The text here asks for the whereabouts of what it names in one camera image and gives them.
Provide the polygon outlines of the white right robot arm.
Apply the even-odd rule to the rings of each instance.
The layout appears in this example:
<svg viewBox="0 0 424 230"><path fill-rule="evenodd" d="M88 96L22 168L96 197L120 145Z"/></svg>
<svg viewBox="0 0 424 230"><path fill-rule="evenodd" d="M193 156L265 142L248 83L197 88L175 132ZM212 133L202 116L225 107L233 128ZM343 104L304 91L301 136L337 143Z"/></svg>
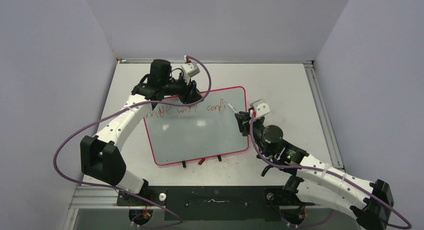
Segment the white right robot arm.
<svg viewBox="0 0 424 230"><path fill-rule="evenodd" d="M383 180L374 182L357 178L318 160L283 138L276 125L264 125L253 109L235 112L242 136L249 136L257 157L269 168L290 174L284 185L283 198L289 204L313 203L352 217L363 229L386 229L393 213L390 186Z"/></svg>

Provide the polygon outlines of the whiteboard with pink frame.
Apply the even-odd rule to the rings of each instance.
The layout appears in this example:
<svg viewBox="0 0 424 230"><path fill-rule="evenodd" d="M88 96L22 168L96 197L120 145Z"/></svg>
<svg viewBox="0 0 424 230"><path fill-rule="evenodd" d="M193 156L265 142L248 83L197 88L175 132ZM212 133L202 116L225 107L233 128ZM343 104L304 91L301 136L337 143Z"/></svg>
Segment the whiteboard with pink frame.
<svg viewBox="0 0 424 230"><path fill-rule="evenodd" d="M159 104L144 118L153 160L158 166L242 152L249 143L239 131L234 112L247 109L246 90L233 86L211 90L201 103L177 107Z"/></svg>

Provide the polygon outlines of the white whiteboard marker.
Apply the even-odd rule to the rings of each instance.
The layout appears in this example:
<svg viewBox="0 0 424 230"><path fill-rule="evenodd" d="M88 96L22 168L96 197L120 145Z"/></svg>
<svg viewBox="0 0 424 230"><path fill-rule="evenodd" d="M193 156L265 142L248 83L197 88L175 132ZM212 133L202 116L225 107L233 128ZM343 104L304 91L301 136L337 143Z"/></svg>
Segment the white whiteboard marker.
<svg viewBox="0 0 424 230"><path fill-rule="evenodd" d="M230 104L230 103L227 103L227 105L229 106L229 108L235 113L235 114L237 114L238 113L238 111Z"/></svg>

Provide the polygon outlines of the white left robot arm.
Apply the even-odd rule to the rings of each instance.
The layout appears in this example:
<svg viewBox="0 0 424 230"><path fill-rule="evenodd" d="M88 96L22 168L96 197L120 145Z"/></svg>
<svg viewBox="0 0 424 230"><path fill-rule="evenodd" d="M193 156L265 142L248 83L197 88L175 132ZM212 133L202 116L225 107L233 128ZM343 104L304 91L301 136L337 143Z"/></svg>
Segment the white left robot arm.
<svg viewBox="0 0 424 230"><path fill-rule="evenodd" d="M121 155L126 140L164 97L177 96L181 104L189 106L202 99L192 79L200 72L198 65L186 59L178 70L179 76L174 78L169 61L153 60L149 73L134 86L120 112L94 136L85 136L80 142L82 173L128 191L136 205L148 201L148 182L127 169Z"/></svg>

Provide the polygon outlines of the red marker cap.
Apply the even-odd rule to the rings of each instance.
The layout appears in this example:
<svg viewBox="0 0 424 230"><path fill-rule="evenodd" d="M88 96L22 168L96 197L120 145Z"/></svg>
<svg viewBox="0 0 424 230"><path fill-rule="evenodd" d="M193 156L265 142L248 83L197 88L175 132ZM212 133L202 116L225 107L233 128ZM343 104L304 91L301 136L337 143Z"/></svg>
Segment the red marker cap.
<svg viewBox="0 0 424 230"><path fill-rule="evenodd" d="M205 158L201 158L200 161L197 163L198 165L202 165L205 162Z"/></svg>

